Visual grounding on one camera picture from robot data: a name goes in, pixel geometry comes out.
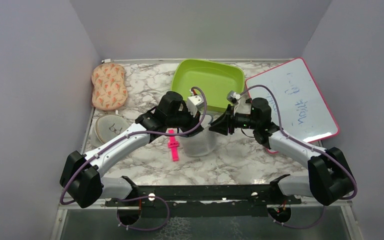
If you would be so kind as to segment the white mesh laundry bag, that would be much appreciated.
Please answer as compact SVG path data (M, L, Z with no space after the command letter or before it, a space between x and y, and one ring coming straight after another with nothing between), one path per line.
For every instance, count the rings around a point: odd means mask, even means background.
M178 137L183 152L188 157L202 157L210 154L216 148L217 135L215 132L209 131L210 124L213 122L214 117L211 114L207 114L203 119L201 124L203 131L194 136L181 135Z

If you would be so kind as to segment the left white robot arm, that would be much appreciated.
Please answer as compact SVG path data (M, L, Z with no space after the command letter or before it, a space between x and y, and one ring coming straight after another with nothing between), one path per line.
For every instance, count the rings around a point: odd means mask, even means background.
M124 205L137 200L137 191L128 180L109 179L104 175L131 152L152 143L160 136L171 136L168 129L180 129L179 136L195 135L203 130L200 108L207 110L204 93L197 103L174 91L165 93L159 104L139 115L122 133L100 147L80 153L71 152L59 180L63 190L61 205L77 203L87 208L98 199L118 198Z

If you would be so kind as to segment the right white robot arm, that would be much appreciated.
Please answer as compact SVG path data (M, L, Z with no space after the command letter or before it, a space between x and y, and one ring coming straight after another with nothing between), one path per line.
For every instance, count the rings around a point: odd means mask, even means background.
M303 196L329 206L355 192L356 181L340 149L325 149L300 142L272 122L271 115L268 101L258 97L251 101L248 114L235 113L233 106L229 105L211 123L209 130L227 136L235 129L250 129L260 145L286 155L308 170L307 175L285 174L270 182L268 196L276 204L288 196Z

